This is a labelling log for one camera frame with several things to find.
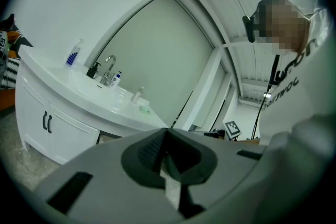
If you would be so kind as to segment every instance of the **white shirt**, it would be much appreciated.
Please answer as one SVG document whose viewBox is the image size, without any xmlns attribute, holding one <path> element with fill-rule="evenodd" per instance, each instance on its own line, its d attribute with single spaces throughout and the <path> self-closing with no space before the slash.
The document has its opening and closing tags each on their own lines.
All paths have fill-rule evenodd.
<svg viewBox="0 0 336 224">
<path fill-rule="evenodd" d="M 336 111 L 336 35 L 326 9 L 310 19 L 308 43 L 260 113 L 260 145 L 315 114 Z"/>
</svg>

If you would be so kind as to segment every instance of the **cabinet handle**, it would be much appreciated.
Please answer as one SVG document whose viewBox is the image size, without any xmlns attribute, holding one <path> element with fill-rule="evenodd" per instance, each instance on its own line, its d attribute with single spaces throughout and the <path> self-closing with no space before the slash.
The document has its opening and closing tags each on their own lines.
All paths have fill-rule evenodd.
<svg viewBox="0 0 336 224">
<path fill-rule="evenodd" d="M 49 119 L 48 119 L 48 122 L 47 122 L 47 127 L 48 127 L 48 133 L 51 134 L 51 130 L 50 130 L 50 120 L 52 119 L 53 117 L 51 115 L 49 115 Z"/>
<path fill-rule="evenodd" d="M 44 115 L 43 115 L 42 125 L 43 125 L 43 129 L 44 129 L 44 130 L 47 129 L 46 126 L 45 126 L 45 124 L 44 124 L 44 123 L 45 123 L 45 118 L 46 118 L 46 115 L 47 115 L 47 114 L 48 114 L 47 111 L 45 111 L 45 112 L 44 112 Z"/>
</svg>

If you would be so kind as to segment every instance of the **white cabinet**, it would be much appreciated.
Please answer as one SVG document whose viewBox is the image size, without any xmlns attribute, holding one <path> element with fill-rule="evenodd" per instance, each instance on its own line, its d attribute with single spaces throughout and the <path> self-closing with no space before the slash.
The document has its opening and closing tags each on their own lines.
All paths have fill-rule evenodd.
<svg viewBox="0 0 336 224">
<path fill-rule="evenodd" d="M 58 163 L 66 163 L 97 141 L 97 129 L 75 120 L 52 104 L 48 120 L 50 153 Z"/>
<path fill-rule="evenodd" d="M 49 102 L 35 91 L 26 81 L 23 82 L 24 105 L 18 109 L 23 119 L 21 134 L 24 140 L 45 155 L 49 155 L 49 141 L 45 118 L 49 110 Z"/>
<path fill-rule="evenodd" d="M 26 80 L 19 94 L 22 102 L 17 103 L 20 137 L 26 143 L 64 164 L 86 149 L 94 146 L 99 130 L 65 114 L 43 98 Z"/>
</svg>

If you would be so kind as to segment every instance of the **black cable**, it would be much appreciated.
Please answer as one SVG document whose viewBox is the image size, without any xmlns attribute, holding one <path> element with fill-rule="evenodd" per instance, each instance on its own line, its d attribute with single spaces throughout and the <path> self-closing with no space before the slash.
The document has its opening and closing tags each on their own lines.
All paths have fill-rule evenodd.
<svg viewBox="0 0 336 224">
<path fill-rule="evenodd" d="M 258 111 L 258 115 L 257 115 L 257 118 L 256 118 L 256 122 L 254 123 L 254 127 L 253 127 L 253 130 L 252 130 L 252 136 L 251 136 L 251 139 L 253 140 L 255 135 L 256 135 L 256 130 L 257 130 L 257 125 L 258 125 L 258 119 L 259 119 L 259 115 L 260 115 L 260 112 L 261 112 L 261 109 L 264 105 L 264 102 L 266 100 L 266 97 L 267 97 L 267 94 L 269 92 L 269 90 L 271 89 L 272 85 L 273 85 L 273 81 L 274 81 L 274 77 L 275 77 L 275 73 L 277 72 L 277 67 L 278 67 L 278 63 L 279 63 L 279 58 L 280 56 L 279 55 L 276 55 L 275 56 L 275 59 L 274 59 L 274 62 L 273 62 L 273 66 L 272 66 L 272 71 L 271 71 L 271 76 L 269 78 L 269 82 L 268 82 L 268 86 L 267 86 L 267 91 L 265 93 L 265 96 L 264 96 L 264 99 L 261 103 L 261 106 L 259 108 L 259 111 Z"/>
</svg>

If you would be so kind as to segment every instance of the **black slot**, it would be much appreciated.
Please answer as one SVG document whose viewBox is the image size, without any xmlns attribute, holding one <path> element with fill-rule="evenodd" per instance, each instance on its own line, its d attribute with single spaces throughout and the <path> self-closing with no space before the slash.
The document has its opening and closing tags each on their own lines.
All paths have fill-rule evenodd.
<svg viewBox="0 0 336 224">
<path fill-rule="evenodd" d="M 173 129 L 160 129 L 130 145 L 121 155 L 121 165 L 138 184 L 164 189 L 160 167 L 166 152 L 176 165 L 179 175 L 175 179 L 182 185 L 205 182 L 217 166 L 217 156 L 210 148 Z"/>
<path fill-rule="evenodd" d="M 61 213 L 66 214 L 92 177 L 91 174 L 77 172 L 50 198 L 48 205 L 54 207 Z"/>
<path fill-rule="evenodd" d="M 250 159 L 256 159 L 257 161 L 260 160 L 260 158 L 262 157 L 261 153 L 255 153 L 255 152 L 245 151 L 245 150 L 238 151 L 237 155 L 247 157 L 247 158 L 250 158 Z"/>
</svg>

